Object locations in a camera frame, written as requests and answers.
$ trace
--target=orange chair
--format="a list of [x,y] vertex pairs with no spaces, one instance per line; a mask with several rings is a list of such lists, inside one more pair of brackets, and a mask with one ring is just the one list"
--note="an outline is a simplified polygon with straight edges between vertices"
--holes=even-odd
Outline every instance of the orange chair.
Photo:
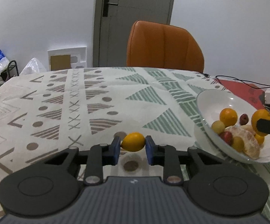
[[203,72],[204,59],[197,42],[185,29],[136,21],[128,41],[127,66]]

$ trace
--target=red date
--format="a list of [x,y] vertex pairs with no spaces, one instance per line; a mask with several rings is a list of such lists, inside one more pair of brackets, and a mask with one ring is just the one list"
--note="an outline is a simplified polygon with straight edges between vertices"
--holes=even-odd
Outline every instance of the red date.
[[231,146],[233,137],[230,131],[224,131],[223,133],[220,134],[220,137],[222,138],[223,141],[225,141],[228,145]]
[[240,125],[246,125],[249,122],[249,117],[247,114],[242,114],[240,116]]

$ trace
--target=fruit bowl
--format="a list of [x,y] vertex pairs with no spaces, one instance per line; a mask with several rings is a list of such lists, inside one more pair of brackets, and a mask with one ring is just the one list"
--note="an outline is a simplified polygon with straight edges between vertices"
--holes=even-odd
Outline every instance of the fruit bowl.
[[254,160],[244,153],[237,152],[211,129],[212,123],[219,120],[220,112],[224,108],[234,109],[237,112],[238,117],[242,114],[247,114],[251,120],[251,116],[256,111],[256,108],[248,102],[227,91],[208,89],[198,94],[197,108],[207,135],[225,154],[243,163],[253,164],[270,162],[270,135],[265,137],[264,146],[260,150],[259,158]]

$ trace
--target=cardboard box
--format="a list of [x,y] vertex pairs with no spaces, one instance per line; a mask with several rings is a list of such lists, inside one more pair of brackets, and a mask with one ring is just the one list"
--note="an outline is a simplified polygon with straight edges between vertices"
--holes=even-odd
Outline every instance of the cardboard box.
[[71,69],[71,55],[54,55],[50,57],[51,71]]

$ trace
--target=yellow fruit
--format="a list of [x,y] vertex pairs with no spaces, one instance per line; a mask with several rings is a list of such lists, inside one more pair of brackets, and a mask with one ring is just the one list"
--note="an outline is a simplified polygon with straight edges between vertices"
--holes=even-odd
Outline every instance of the yellow fruit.
[[129,152],[138,152],[145,146],[145,138],[139,132],[128,134],[121,143],[121,147]]
[[244,149],[244,141],[242,138],[239,136],[235,136],[232,140],[232,145],[231,145],[236,151],[242,152]]
[[257,121],[259,119],[270,120],[270,113],[265,109],[257,110],[257,111],[255,111],[255,113],[252,115],[252,118],[251,118],[251,125],[252,125],[252,128],[254,129],[254,131],[256,132],[256,134],[258,134],[260,136],[266,136],[267,135],[266,133],[258,131],[258,129],[256,127]]
[[220,135],[222,132],[224,132],[225,125],[222,121],[217,120],[212,124],[211,128],[216,134]]
[[264,143],[264,136],[260,136],[260,135],[256,134],[254,137],[257,140],[258,145],[261,146]]
[[225,108],[220,113],[220,121],[224,123],[225,127],[232,126],[238,121],[238,115],[235,110]]

